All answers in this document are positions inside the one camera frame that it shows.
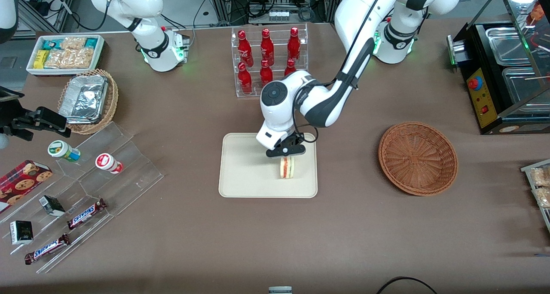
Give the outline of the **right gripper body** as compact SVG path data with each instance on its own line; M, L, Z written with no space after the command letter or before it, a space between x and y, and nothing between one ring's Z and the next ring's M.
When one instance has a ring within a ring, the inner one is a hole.
M0 129L1 133L12 133L11 124L15 120L16 124L20 124L18 129L33 129L36 130L36 122L31 116L29 110L23 108L20 104L20 98L25 94L14 90L0 87Z

